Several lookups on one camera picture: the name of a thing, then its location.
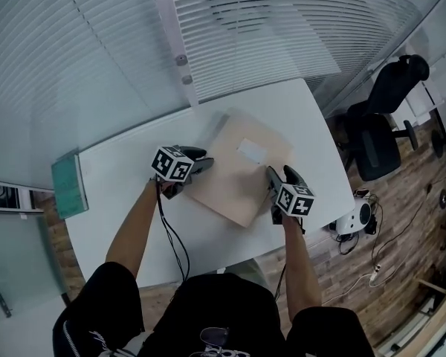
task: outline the white label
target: white label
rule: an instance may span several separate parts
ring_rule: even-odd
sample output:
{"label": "white label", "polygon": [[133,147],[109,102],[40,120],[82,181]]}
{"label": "white label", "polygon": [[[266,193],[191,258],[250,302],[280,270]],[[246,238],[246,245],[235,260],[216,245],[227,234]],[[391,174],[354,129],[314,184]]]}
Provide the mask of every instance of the white label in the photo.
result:
{"label": "white label", "polygon": [[268,150],[248,139],[243,139],[238,147],[238,152],[245,155],[256,164],[264,164]]}

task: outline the person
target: person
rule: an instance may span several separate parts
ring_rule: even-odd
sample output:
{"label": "person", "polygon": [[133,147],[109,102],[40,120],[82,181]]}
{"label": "person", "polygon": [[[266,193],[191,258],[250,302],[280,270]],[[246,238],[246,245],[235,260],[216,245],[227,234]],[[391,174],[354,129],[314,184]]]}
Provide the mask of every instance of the person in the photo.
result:
{"label": "person", "polygon": [[237,274],[190,277],[177,289],[153,332],[145,332],[135,278],[159,186],[155,180],[147,183],[112,241],[106,261],[59,316],[53,329],[56,357],[321,357],[344,350],[351,356],[373,356],[354,312],[322,307],[303,233],[287,216],[282,220],[292,322],[287,339],[274,296],[261,279],[255,279],[254,261],[233,269]]}

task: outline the green book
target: green book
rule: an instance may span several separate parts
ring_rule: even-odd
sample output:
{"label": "green book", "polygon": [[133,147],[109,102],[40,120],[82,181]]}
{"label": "green book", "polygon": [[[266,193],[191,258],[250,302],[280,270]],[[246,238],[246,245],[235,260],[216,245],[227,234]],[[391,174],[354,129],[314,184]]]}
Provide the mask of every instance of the green book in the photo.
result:
{"label": "green book", "polygon": [[88,210],[78,155],[65,156],[58,160],[51,166],[51,174],[56,209],[61,219]]}

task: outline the black office chair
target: black office chair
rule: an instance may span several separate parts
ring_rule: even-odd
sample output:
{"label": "black office chair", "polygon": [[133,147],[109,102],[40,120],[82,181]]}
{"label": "black office chair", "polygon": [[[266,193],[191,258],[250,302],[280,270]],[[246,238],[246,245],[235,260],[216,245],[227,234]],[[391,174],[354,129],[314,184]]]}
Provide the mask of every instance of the black office chair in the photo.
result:
{"label": "black office chair", "polygon": [[404,122],[406,129],[392,131],[383,114],[393,113],[411,89],[429,76],[427,62],[416,54],[402,56],[381,69],[369,99],[351,106],[344,116],[349,142],[338,146],[349,151],[346,170],[355,159],[362,180],[376,180],[401,165],[396,138],[408,137],[413,149],[418,148],[408,120]]}

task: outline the cardboard sheet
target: cardboard sheet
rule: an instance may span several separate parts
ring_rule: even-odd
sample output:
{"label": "cardboard sheet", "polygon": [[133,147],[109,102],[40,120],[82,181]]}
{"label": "cardboard sheet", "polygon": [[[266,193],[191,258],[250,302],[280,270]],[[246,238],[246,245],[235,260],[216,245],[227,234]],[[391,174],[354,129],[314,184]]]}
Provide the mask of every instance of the cardboard sheet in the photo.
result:
{"label": "cardboard sheet", "polygon": [[265,171],[290,164],[292,145],[250,115],[232,112],[207,150],[211,169],[184,192],[222,216],[247,228],[268,195]]}

